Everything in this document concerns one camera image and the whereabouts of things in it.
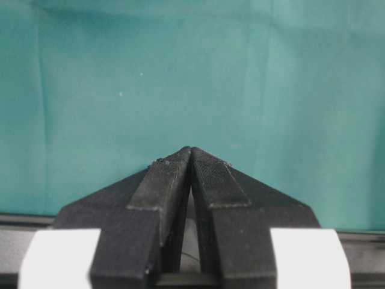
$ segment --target white pad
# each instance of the white pad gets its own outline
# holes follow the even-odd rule
[[[19,273],[19,289],[91,289],[89,272],[100,229],[36,232]]]
[[[332,229],[272,228],[277,289],[350,289],[350,270]]]

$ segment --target teal backdrop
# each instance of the teal backdrop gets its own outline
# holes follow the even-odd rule
[[[0,211],[199,146],[385,229],[385,1],[0,0]]]

